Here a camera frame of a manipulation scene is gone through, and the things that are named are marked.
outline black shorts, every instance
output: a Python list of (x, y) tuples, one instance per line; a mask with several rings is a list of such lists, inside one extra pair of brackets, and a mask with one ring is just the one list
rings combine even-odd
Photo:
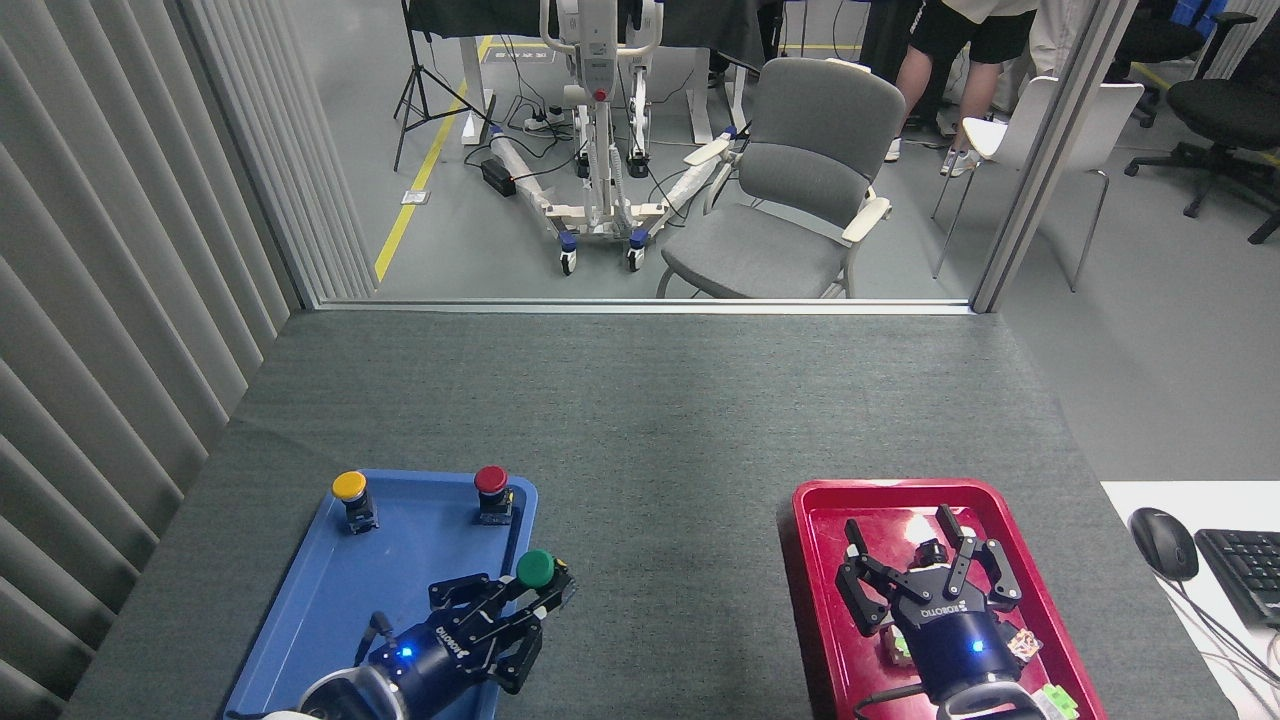
[(972, 61), (995, 65), (1023, 54), (1034, 19), (1036, 10), (1030, 10), (974, 23), (942, 0), (928, 0), (911, 32), (911, 47), (934, 61), (950, 63), (968, 42)]

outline gray table surface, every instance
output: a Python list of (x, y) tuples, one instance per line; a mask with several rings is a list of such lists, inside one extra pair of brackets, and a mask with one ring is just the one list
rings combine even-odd
[(908, 477), (1004, 493), (1110, 717), (1234, 716), (995, 316), (328, 311), (285, 325), (67, 717), (216, 716), (334, 475), (486, 464), (581, 585), (499, 717), (808, 716), (774, 512)]

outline desk leg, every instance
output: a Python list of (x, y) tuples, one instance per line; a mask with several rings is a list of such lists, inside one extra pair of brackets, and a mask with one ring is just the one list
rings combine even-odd
[[(486, 113), (493, 106), (493, 90), (484, 86), (480, 76), (480, 56), (476, 53), (476, 38), (460, 37), (458, 49), (462, 53), (462, 77), (467, 83), (467, 102), (474, 108), (483, 108)], [(462, 145), (480, 145), (484, 138), (484, 118), (467, 111), (466, 123), (462, 126)]]
[(694, 87), (685, 91), (689, 99), (689, 122), (694, 126), (694, 142), (707, 145), (714, 137), (707, 117), (707, 74), (710, 73), (712, 51), (699, 47), (694, 59)]
[(746, 124), (746, 111), (742, 110), (742, 95), (746, 92), (746, 68), (733, 65), (733, 79), (724, 86), (728, 94), (728, 117), (733, 127), (742, 129)]

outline black keyboard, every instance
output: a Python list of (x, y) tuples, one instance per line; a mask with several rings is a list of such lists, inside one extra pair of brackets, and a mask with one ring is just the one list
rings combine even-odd
[(1240, 620), (1280, 629), (1280, 533), (1198, 530), (1196, 544)]

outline black office chair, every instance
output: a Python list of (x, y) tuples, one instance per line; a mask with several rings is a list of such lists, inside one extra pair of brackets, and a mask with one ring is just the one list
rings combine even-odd
[[(1183, 210), (1188, 218), (1199, 215), (1201, 202), (1219, 176), (1280, 205), (1274, 188), (1275, 167), (1234, 156), (1238, 147), (1265, 151), (1280, 146), (1280, 13), (1244, 54), (1230, 79), (1204, 79), (1204, 70), (1221, 49), (1225, 35), (1220, 32), (1213, 37), (1196, 79), (1169, 88), (1169, 106), (1174, 114), (1213, 145), (1206, 149), (1179, 142), (1167, 156), (1134, 158), (1124, 169), (1129, 177), (1138, 174), (1139, 165), (1208, 170), (1196, 186), (1196, 197)], [(1276, 217), (1263, 223), (1249, 242), (1261, 243), (1275, 231)]]
[[(1190, 23), (1175, 23), (1171, 18), (1178, 0), (1152, 0), (1139, 3), (1138, 12), (1129, 20), (1120, 47), (1116, 49), (1115, 61), (1107, 69), (1106, 82), (1125, 82), (1133, 63), (1169, 63), (1189, 58), (1204, 46), (1204, 36), (1196, 29), (1212, 0), (1201, 0), (1199, 6), (1192, 15)], [(1217, 24), (1215, 35), (1226, 35), (1229, 29), (1238, 24), (1252, 23), (1257, 18), (1244, 13), (1219, 13), (1213, 15)], [(1143, 115), (1138, 124), (1149, 128), (1156, 122), (1156, 106), (1160, 104), (1160, 88), (1146, 85), (1147, 92), (1138, 101), (1135, 113)]]

